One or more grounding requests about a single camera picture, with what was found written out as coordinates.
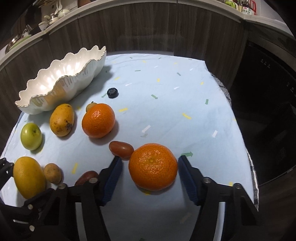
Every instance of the bowl rim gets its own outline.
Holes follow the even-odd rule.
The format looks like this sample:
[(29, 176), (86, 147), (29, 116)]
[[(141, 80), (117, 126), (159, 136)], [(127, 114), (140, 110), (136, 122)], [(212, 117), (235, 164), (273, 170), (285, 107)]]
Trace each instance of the bowl rim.
[[(58, 82), (60, 79), (65, 78), (65, 77), (75, 77), (75, 76), (77, 76), (78, 74), (80, 74), (81, 72), (84, 71), (84, 69), (86, 68), (87, 64), (88, 64), (90, 61), (92, 61), (92, 60), (95, 60), (95, 61), (99, 61), (99, 60), (101, 60), (102, 57), (105, 55), (105, 53), (106, 53), (107, 50), (106, 50), (106, 46), (104, 46), (104, 47), (102, 47), (101, 49), (99, 49), (99, 47), (98, 47), (97, 45), (95, 45), (95, 46), (93, 46), (90, 50), (87, 50), (86, 48), (83, 47), (83, 48), (81, 48), (81, 49), (78, 51), (78, 53), (76, 53), (76, 54), (73, 54), (72, 52), (69, 52), (69, 53), (67, 53), (67, 54), (65, 55), (65, 57), (64, 57), (63, 59), (61, 59), (61, 60), (54, 59), (53, 61), (59, 61), (59, 62), (61, 62), (61, 61), (63, 61), (63, 60), (66, 58), (66, 56), (67, 56), (68, 54), (77, 55), (77, 54), (79, 54), (80, 51), (82, 51), (83, 49), (86, 49), (86, 51), (91, 51), (93, 48), (98, 49), (98, 51), (101, 51), (102, 49), (104, 49), (102, 55), (101, 55), (98, 59), (93, 59), (93, 58), (90, 59), (90, 60), (84, 65), (84, 67), (82, 68), (82, 70), (81, 70), (80, 72), (76, 73), (75, 75), (64, 75), (64, 76), (58, 78), (58, 79), (56, 80), (56, 82), (54, 83), (54, 86), (52, 87), (52, 89), (51, 89), (49, 92), (47, 92), (46, 94), (43, 94), (43, 95), (34, 95), (34, 96), (31, 96), (30, 99), (29, 99), (29, 103), (28, 103), (27, 105), (20, 105), (20, 104), (17, 104), (17, 103), (16, 103), (17, 101), (20, 101), (20, 100), (21, 100), (21, 96), (20, 96), (20, 92), (21, 92), (21, 91), (19, 91), (19, 98), (20, 98), (20, 99), (15, 101), (16, 106), (17, 106), (17, 107), (29, 107), (29, 106), (30, 106), (30, 100), (31, 100), (32, 98), (43, 97), (43, 96), (46, 96), (46, 95), (50, 94), (50, 93), (54, 90), (54, 88), (55, 88), (57, 82)], [(49, 67), (46, 68), (46, 69), (49, 69), (49, 68), (51, 67), (53, 61), (50, 63)], [(24, 89), (24, 90), (27, 90), (27, 89), (28, 89), (28, 82), (29, 82), (30, 80), (27, 81), (27, 84), (26, 84), (27, 87), (26, 87), (26, 89)]]

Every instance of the table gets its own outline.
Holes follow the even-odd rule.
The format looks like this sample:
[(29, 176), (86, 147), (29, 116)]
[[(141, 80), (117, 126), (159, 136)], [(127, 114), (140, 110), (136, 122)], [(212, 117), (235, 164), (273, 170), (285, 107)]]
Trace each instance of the table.
[[(115, 87), (119, 96), (109, 99), (106, 91)], [(91, 101), (110, 105), (116, 115), (114, 129), (101, 139), (84, 134), (81, 121)], [(56, 163), (64, 183), (74, 185), (86, 171), (109, 166), (112, 140), (134, 148), (155, 142), (167, 146), (178, 158), (188, 153), (192, 166), (217, 183), (241, 183), (253, 200), (248, 154), (232, 109), (204, 61), (153, 54), (108, 56), (101, 73), (80, 95), (69, 102), (75, 109), (75, 124), (65, 137), (55, 136), (49, 127), (52, 111), (38, 115), (22, 113), (2, 157), (15, 162), (21, 156), (35, 158), (41, 166)], [(36, 123), (45, 142), (36, 151), (26, 150), (20, 132), (27, 122)], [(23, 198), (11, 178), (1, 191), (5, 204), (21, 206)], [(189, 240), (199, 207), (193, 205), (181, 185), (160, 192), (140, 190), (133, 183), (128, 161), (111, 202), (102, 214), (111, 240)], [(223, 225), (220, 205), (215, 240)]]

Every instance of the dark blue fruit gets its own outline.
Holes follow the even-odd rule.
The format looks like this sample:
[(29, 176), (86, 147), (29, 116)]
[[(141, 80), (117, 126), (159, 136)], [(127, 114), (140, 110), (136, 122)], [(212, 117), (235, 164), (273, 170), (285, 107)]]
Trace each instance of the dark blue fruit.
[(107, 91), (107, 95), (111, 99), (116, 98), (118, 96), (118, 90), (116, 88), (110, 88)]

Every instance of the mango with brown spots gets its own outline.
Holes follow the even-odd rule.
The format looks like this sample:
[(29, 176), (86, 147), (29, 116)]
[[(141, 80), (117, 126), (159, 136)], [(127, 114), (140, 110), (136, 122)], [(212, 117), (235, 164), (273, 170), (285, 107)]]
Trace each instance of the mango with brown spots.
[(52, 132), (58, 137), (68, 135), (74, 124), (74, 110), (69, 104), (60, 104), (53, 111), (49, 125)]

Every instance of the orange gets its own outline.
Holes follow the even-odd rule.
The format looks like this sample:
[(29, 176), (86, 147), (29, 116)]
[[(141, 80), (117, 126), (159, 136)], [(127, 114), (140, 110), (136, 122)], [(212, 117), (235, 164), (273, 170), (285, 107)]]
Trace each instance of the orange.
[(139, 187), (159, 191), (174, 182), (178, 164), (167, 147), (148, 143), (133, 152), (128, 169), (131, 178)]
[(85, 113), (82, 129), (89, 137), (101, 138), (107, 135), (115, 124), (113, 109), (107, 104), (96, 104)]

